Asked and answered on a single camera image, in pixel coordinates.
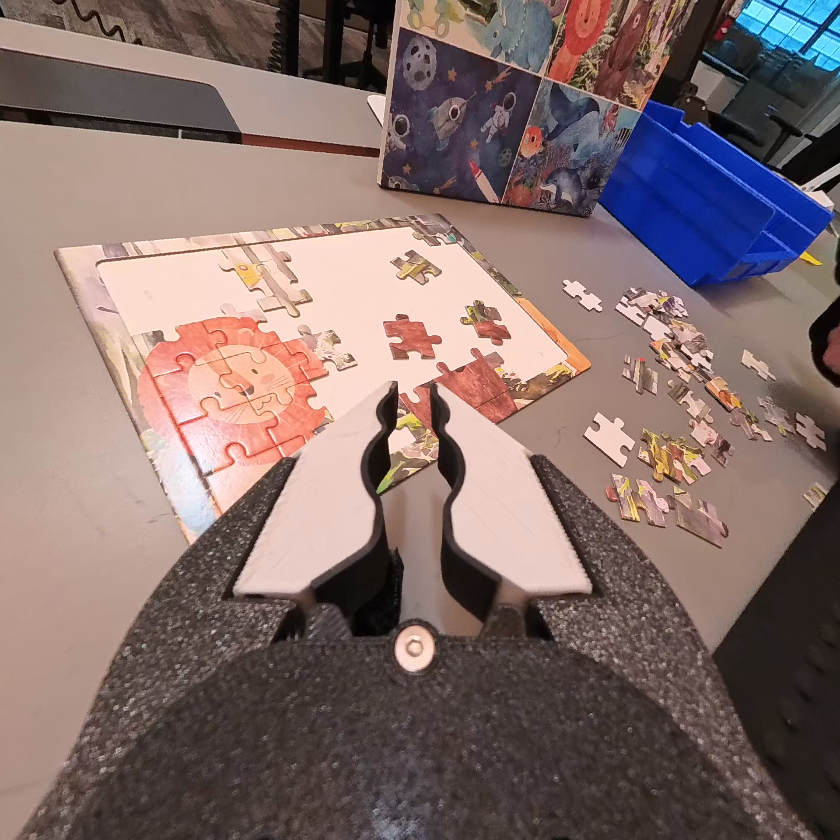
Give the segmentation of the printed puzzle box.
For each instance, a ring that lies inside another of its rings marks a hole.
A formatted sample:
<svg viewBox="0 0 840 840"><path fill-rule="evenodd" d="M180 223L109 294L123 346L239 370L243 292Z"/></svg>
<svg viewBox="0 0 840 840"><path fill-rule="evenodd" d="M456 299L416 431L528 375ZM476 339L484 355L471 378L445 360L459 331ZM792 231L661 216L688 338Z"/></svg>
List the printed puzzle box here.
<svg viewBox="0 0 840 840"><path fill-rule="evenodd" d="M590 216L695 5L397 2L381 186Z"/></svg>

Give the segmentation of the black flat panel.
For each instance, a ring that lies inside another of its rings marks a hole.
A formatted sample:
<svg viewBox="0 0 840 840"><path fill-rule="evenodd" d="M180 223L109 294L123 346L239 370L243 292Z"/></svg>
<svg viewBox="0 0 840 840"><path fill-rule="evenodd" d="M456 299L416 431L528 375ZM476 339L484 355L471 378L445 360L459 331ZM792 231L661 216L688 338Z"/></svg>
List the black flat panel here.
<svg viewBox="0 0 840 840"><path fill-rule="evenodd" d="M242 143L217 89L194 80L1 50L3 121Z"/></svg>

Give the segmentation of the blue plastic bin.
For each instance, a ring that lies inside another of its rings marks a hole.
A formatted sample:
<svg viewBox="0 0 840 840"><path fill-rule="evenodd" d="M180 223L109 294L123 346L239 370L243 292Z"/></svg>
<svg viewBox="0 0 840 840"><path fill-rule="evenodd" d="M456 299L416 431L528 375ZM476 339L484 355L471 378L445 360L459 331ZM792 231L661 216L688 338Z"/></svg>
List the blue plastic bin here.
<svg viewBox="0 0 840 840"><path fill-rule="evenodd" d="M600 204L690 287L759 277L810 248L833 214L677 108L651 101Z"/></svg>

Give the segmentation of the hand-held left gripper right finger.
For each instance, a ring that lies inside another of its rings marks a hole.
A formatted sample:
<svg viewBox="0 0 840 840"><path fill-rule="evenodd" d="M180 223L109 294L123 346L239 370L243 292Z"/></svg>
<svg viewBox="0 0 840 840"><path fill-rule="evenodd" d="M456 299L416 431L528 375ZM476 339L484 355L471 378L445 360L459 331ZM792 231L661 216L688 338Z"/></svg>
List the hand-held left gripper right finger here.
<svg viewBox="0 0 840 840"><path fill-rule="evenodd" d="M447 592L483 623L498 605L591 595L532 452L447 387L432 385L429 395L437 467L449 486L440 550Z"/></svg>

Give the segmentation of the joined brown puzzle pieces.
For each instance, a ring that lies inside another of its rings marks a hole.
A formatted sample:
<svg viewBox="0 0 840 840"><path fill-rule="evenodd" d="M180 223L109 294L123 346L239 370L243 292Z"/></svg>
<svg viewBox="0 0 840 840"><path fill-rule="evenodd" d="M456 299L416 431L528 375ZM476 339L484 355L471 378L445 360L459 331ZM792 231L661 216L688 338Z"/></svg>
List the joined brown puzzle pieces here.
<svg viewBox="0 0 840 840"><path fill-rule="evenodd" d="M501 357L492 353L488 359L478 348L472 348L470 354L474 360L454 370L445 362L437 362L439 376L434 382L498 424L519 410L508 385L497 372Z"/></svg>

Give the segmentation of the grey table with brown edge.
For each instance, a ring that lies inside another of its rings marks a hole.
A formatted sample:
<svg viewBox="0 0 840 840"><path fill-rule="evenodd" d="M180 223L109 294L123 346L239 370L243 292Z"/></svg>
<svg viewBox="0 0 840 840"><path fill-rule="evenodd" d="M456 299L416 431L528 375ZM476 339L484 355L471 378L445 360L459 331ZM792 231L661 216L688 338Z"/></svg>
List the grey table with brown edge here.
<svg viewBox="0 0 840 840"><path fill-rule="evenodd" d="M382 126L364 91L5 18L1 46L205 82L224 100L246 144L372 158L380 152Z"/></svg>

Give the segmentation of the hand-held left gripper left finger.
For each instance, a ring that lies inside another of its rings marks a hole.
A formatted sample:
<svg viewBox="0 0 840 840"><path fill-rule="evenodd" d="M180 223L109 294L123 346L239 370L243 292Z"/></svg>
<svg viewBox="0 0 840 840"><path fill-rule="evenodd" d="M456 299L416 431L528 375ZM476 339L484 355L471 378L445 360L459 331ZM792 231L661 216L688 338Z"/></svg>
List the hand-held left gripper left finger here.
<svg viewBox="0 0 840 840"><path fill-rule="evenodd" d="M386 381L293 456L234 596L331 603L351 616L378 595L391 555L377 490L397 404L397 383Z"/></svg>

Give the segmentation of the olive green puzzle piece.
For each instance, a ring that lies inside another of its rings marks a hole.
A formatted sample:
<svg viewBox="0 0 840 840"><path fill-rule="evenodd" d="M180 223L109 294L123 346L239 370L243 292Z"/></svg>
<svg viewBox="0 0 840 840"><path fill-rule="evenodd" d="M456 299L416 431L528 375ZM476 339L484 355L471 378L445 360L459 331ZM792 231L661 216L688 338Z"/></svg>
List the olive green puzzle piece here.
<svg viewBox="0 0 840 840"><path fill-rule="evenodd" d="M397 279L414 280L421 286L434 277L440 277L443 273L440 268L414 249L407 250L402 256L394 257L391 264L396 269Z"/></svg>

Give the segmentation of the joined grey yellow puzzle pieces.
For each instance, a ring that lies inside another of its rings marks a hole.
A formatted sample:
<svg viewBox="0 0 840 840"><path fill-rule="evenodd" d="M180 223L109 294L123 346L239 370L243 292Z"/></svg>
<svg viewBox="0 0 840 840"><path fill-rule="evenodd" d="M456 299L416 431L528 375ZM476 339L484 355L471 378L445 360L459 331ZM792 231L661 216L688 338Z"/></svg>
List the joined grey yellow puzzle pieces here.
<svg viewBox="0 0 840 840"><path fill-rule="evenodd" d="M246 289L257 295L263 312L284 309L298 318L300 307L313 301L291 269L291 256L272 244L224 248L218 265L225 272L235 273Z"/></svg>

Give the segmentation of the dark red puzzle piece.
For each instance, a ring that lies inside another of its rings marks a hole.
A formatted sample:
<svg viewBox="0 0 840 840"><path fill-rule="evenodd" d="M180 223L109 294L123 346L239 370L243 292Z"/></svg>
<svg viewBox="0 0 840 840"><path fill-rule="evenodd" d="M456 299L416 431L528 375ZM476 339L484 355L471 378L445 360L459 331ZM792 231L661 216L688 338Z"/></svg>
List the dark red puzzle piece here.
<svg viewBox="0 0 840 840"><path fill-rule="evenodd" d="M398 340L389 343L394 361L407 361L412 352L419 353L423 360L433 360L436 358L434 346L442 343L440 336L428 333L422 322L411 320L404 313L384 321L383 330L387 338Z"/></svg>

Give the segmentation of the red and green puzzle piece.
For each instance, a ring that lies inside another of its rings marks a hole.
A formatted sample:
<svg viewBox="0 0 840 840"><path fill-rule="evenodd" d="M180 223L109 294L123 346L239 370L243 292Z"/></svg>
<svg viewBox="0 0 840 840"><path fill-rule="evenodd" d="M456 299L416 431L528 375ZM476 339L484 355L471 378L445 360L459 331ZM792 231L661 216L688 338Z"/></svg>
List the red and green puzzle piece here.
<svg viewBox="0 0 840 840"><path fill-rule="evenodd" d="M497 308L487 306L481 300L465 305L466 315L460 319L465 326L472 326L476 335L490 341L495 346L501 346L511 339L508 328L501 323L501 315Z"/></svg>

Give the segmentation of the lion puzzle frame board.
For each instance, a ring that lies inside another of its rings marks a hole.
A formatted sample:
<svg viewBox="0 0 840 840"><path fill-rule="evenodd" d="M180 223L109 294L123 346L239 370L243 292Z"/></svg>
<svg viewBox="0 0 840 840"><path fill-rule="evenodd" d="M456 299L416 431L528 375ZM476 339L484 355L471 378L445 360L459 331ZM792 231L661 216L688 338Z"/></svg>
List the lion puzzle frame board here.
<svg viewBox="0 0 840 840"><path fill-rule="evenodd" d="M262 311L257 295L218 265L222 249L265 243L288 252L300 287L313 298L300 307L298 318L284 309ZM410 249L442 275L422 286L397 279L391 260ZM287 456L238 456L233 467L202 477L186 455L163 442L145 418L138 380L147 353L161 341L176 340L177 326L231 316L252 318L284 341L301 339L302 324L313 332L335 331L342 351L358 364L345 371L323 364L328 374L312 383L317 397L310 403L327 408L331 421L313 438L376 386L396 382L391 467L381 493L437 459L428 399L429 385L439 376L437 362L454 370L474 360L472 348L488 359L498 354L497 372L519 410L592 365L477 247L436 214L58 248L56 261L190 543ZM498 309L510 340L495 346L460 322L465 305L474 300ZM441 337L435 359L412 352L408 360L393 360L389 343L398 339L385 336L383 322L398 313Z"/></svg>

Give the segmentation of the grey green puzzle piece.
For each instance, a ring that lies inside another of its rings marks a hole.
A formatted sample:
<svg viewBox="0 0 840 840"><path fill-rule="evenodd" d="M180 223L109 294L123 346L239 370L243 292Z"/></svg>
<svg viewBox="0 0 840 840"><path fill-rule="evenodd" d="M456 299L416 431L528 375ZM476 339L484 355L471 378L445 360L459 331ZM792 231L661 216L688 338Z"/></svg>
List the grey green puzzle piece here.
<svg viewBox="0 0 840 840"><path fill-rule="evenodd" d="M341 339L332 329L313 332L308 325L297 327L301 341L322 364L332 363L336 371L345 371L357 366L358 362L351 353L340 348Z"/></svg>

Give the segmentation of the grey desk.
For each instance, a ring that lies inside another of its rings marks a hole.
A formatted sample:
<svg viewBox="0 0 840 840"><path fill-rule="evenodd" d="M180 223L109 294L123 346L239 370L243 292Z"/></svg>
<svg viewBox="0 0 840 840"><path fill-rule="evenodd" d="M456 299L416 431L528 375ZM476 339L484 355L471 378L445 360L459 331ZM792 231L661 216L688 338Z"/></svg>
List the grey desk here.
<svg viewBox="0 0 840 840"><path fill-rule="evenodd" d="M730 528L717 550L677 528L625 526L657 564L710 650L809 516L802 498L838 472L838 393L813 370L812 321L837 294L833 238L765 280L694 291L603 210L589 219L410 197L379 188L373 157L137 134L2 124L2 838L15 837L65 761L110 660L186 541L77 309L54 250L126 239L242 232L405 214L445 215L580 348L590 371L504 425L599 505L607 459L583 440L601 412L628 433L676 434L666 394L636 397L620 374L644 335L613 307L627 287L667 289L708 336L715 370L826 430L714 469L708 499Z"/></svg>

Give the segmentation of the black office chair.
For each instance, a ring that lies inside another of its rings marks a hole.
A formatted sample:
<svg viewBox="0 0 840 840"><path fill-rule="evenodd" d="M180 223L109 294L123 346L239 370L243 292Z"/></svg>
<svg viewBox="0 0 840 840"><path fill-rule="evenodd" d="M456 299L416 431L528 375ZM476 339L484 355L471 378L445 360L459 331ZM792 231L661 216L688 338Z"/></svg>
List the black office chair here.
<svg viewBox="0 0 840 840"><path fill-rule="evenodd" d="M793 77L804 66L802 55L767 44L733 24L711 41L703 55L711 69L736 88L725 104L707 100L707 125L717 135L767 162L797 130L802 94L793 94Z"/></svg>

